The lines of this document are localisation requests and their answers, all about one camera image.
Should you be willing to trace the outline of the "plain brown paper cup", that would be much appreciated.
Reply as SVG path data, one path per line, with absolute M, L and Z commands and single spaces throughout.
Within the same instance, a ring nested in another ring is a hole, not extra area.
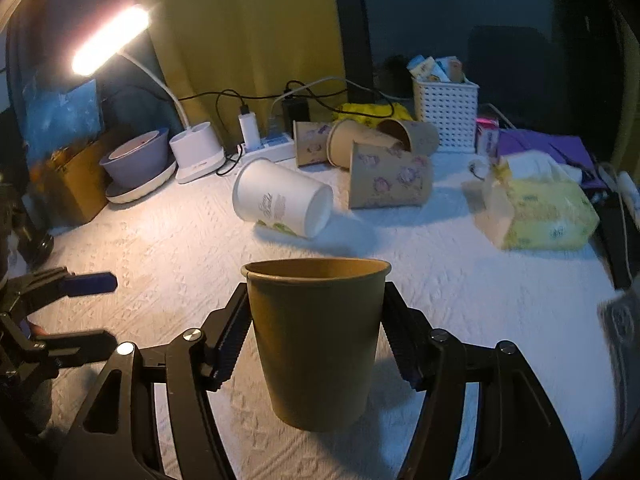
M 357 258 L 243 266 L 259 359 L 282 422 L 325 432 L 363 414 L 391 268 Z

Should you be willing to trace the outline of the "white printed paper cup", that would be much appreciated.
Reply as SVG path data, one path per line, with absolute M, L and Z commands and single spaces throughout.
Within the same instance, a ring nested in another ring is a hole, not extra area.
M 333 190 L 297 171 L 258 158 L 245 165 L 236 177 L 232 206 L 244 221 L 314 238 L 331 217 Z

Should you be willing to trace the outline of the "front floral brown paper cup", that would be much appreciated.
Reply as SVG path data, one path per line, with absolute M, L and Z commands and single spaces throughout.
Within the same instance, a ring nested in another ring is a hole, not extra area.
M 405 151 L 399 144 L 384 148 L 355 143 L 349 168 L 350 209 L 423 206 L 434 181 L 428 156 Z

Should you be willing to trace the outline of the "left floral brown paper cup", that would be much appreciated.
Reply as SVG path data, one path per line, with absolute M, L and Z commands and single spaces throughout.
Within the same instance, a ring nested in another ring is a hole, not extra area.
M 331 129 L 330 122 L 293 122 L 297 167 L 328 161 L 326 144 Z

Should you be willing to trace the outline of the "back brown paper cup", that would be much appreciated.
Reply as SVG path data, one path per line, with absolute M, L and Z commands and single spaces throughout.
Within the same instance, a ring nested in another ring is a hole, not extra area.
M 439 133 L 431 122 L 387 118 L 375 129 L 401 141 L 405 149 L 414 154 L 431 156 L 439 148 Z

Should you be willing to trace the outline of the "plain kraft lying cup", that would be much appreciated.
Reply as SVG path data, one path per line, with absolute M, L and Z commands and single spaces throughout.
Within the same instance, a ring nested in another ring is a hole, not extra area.
M 366 144 L 379 148 L 403 148 L 401 140 L 395 139 L 389 134 L 368 128 L 351 119 L 343 119 L 334 122 L 326 140 L 326 157 L 334 167 L 350 168 L 352 161 L 352 148 L 354 145 Z

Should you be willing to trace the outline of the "brown cardboard box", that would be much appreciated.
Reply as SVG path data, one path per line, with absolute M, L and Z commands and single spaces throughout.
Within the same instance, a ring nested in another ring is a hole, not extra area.
M 32 165 L 29 177 L 51 228 L 82 226 L 105 207 L 110 177 L 100 160 L 131 135 L 128 127 L 105 130 L 96 140 L 77 141 Z

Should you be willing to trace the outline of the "smartphone in clear case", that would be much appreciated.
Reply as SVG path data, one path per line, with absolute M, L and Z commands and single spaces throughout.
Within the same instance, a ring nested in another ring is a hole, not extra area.
M 598 307 L 611 356 L 616 394 L 616 436 L 620 440 L 639 411 L 639 289 L 629 287 Z

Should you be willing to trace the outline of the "white desk lamp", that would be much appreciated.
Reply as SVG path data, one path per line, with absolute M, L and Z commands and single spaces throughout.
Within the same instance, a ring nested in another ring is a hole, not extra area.
M 169 145 L 178 160 L 178 181 L 189 183 L 208 174 L 224 176 L 236 161 L 224 154 L 213 125 L 191 122 L 182 99 L 165 84 L 162 72 L 151 70 L 127 50 L 129 44 L 146 34 L 150 23 L 149 12 L 138 4 L 112 13 L 75 50 L 70 67 L 75 75 L 91 78 L 104 72 L 114 58 L 134 66 L 135 70 L 125 77 L 119 88 L 134 89 L 138 96 L 146 93 L 160 102 L 160 114 L 155 121 L 174 130 Z

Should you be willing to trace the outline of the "yellow green tissue pack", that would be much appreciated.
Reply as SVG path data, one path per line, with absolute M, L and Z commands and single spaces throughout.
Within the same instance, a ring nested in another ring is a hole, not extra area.
M 579 250 L 599 224 L 585 192 L 558 164 L 518 171 L 491 166 L 477 226 L 501 250 Z

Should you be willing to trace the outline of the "black box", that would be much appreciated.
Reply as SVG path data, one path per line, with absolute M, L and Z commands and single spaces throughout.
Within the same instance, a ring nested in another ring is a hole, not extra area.
M 594 205 L 600 222 L 597 238 L 602 246 L 615 289 L 626 289 L 639 273 L 638 226 L 617 193 L 608 193 Z

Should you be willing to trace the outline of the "white tube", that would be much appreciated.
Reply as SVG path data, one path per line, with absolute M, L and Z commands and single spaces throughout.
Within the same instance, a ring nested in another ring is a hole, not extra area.
M 629 213 L 638 219 L 640 214 L 640 194 L 628 172 L 621 171 L 617 175 L 617 186 Z

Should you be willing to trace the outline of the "white power strip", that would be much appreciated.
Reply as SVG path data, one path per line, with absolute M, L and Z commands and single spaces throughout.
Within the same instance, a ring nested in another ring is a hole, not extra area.
M 270 162 L 283 162 L 295 157 L 295 142 L 286 133 L 270 134 L 260 140 L 260 148 L 251 151 L 247 151 L 245 145 L 242 145 L 244 150 L 240 158 L 241 164 L 248 164 L 260 158 L 268 159 Z

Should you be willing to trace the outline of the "white perforated plastic basket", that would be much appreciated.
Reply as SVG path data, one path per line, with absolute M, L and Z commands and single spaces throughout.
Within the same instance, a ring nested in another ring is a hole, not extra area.
M 409 61 L 408 71 L 416 117 L 436 127 L 439 149 L 473 153 L 478 85 L 466 78 L 462 62 L 455 56 L 418 55 Z

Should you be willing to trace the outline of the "yellow plastic bag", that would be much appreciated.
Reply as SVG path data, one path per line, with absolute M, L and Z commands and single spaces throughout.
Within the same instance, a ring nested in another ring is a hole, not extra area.
M 413 120 L 413 117 L 402 104 L 397 102 L 392 104 L 344 103 L 332 113 L 334 122 L 343 119 L 351 119 L 368 128 L 375 128 L 384 119 Z

